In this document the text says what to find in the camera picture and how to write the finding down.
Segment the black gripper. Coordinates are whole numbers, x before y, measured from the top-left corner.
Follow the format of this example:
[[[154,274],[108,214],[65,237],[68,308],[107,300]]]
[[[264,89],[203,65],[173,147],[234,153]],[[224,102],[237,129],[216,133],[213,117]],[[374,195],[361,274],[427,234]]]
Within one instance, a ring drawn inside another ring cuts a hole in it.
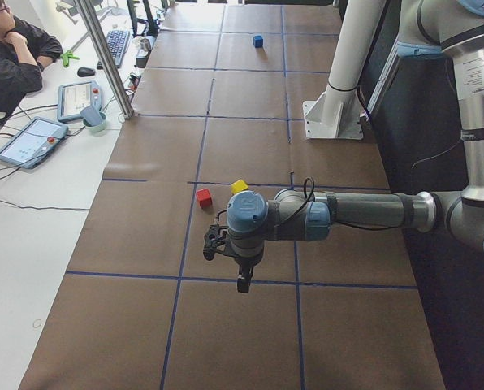
[[[253,268],[259,263],[259,257],[234,257],[233,259],[239,266],[239,275],[237,278],[237,292],[249,293],[251,285],[251,278],[249,277],[253,276]]]

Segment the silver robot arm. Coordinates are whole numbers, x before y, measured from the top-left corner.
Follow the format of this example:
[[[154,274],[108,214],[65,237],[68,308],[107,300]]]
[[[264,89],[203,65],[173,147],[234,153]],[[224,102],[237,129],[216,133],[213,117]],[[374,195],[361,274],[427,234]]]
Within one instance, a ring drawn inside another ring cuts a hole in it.
[[[334,224],[378,230],[445,229],[484,253],[484,1],[405,1],[397,52],[401,57],[446,55],[453,62],[468,184],[459,192],[318,192],[312,179],[266,200],[245,190],[205,234],[203,254],[222,254],[239,267],[237,289],[247,293],[266,241],[320,241]]]

